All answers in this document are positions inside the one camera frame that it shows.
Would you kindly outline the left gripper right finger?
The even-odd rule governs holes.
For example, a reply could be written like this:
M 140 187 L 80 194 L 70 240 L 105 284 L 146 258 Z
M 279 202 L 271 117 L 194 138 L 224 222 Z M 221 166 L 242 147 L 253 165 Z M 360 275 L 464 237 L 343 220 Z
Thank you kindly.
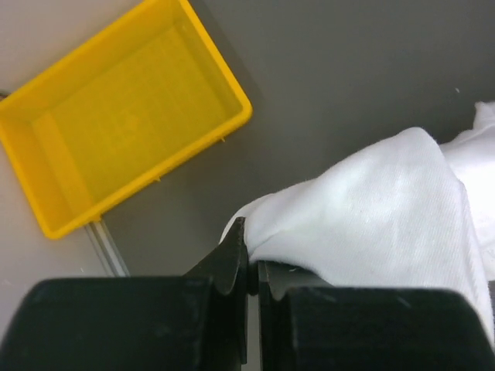
M 492 370 L 474 309 L 446 290 L 335 288 L 287 264 L 258 264 L 264 370 Z

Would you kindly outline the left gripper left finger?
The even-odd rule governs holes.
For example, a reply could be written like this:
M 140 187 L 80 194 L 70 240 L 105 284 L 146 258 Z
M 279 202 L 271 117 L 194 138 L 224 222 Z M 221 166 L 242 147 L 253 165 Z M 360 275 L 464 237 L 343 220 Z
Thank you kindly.
M 3 370 L 239 370 L 247 362 L 244 220 L 182 276 L 60 278 L 23 298 Z

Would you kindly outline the white printed t-shirt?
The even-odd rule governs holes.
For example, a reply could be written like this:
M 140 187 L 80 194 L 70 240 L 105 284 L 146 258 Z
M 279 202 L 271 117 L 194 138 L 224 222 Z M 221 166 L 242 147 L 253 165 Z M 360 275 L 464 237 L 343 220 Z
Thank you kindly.
M 251 261 L 336 286 L 456 291 L 494 337 L 494 105 L 437 143 L 409 128 L 237 211 Z

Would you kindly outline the yellow plastic tray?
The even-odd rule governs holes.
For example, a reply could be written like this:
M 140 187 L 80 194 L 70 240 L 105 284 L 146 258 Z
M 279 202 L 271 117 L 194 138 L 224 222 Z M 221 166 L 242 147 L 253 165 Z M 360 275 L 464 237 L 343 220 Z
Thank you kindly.
M 58 239 L 244 125 L 252 106 L 187 1 L 144 1 L 1 102 L 1 142 Z

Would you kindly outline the left aluminium frame rail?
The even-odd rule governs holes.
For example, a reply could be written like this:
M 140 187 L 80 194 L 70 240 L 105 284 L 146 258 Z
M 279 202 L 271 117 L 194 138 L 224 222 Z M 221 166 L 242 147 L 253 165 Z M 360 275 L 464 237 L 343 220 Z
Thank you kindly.
M 94 250 L 109 277 L 128 277 L 129 270 L 104 221 L 85 226 Z

